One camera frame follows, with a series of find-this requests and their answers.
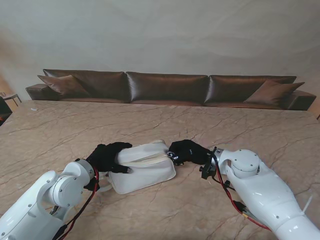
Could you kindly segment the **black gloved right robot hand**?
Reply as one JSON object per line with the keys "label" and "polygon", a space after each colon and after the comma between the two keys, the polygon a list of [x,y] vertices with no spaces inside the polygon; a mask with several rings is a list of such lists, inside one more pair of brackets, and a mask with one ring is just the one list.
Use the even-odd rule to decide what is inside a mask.
{"label": "black gloved right robot hand", "polygon": [[176,166],[185,162],[205,165],[210,159],[211,151],[190,139],[173,142],[168,149],[169,157]]}

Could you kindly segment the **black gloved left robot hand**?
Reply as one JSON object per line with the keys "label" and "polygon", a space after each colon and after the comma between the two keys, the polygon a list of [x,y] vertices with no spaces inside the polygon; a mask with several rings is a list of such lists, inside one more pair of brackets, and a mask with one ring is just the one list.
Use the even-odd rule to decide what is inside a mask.
{"label": "black gloved left robot hand", "polygon": [[86,161],[98,172],[128,174],[131,169],[116,163],[116,157],[123,149],[129,149],[133,145],[129,142],[113,142],[107,145],[99,144],[87,157]]}

